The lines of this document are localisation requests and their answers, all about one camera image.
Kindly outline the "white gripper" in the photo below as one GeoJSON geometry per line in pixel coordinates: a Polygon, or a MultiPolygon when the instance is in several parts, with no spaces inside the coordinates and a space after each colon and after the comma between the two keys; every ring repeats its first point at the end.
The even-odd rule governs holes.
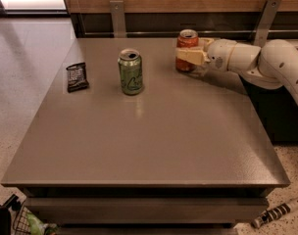
{"type": "Polygon", "coordinates": [[[200,37],[199,47],[176,48],[175,56],[186,63],[196,66],[206,64],[206,67],[215,71],[228,71],[228,63],[236,41],[200,37]]]}

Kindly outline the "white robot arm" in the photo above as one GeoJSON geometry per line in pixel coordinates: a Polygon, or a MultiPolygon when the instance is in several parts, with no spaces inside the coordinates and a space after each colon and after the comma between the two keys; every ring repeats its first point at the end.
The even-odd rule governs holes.
{"type": "Polygon", "coordinates": [[[265,89],[284,86],[298,106],[298,50],[285,40],[263,47],[233,40],[201,38],[198,47],[176,48],[176,56],[206,71],[234,72],[265,89]]]}

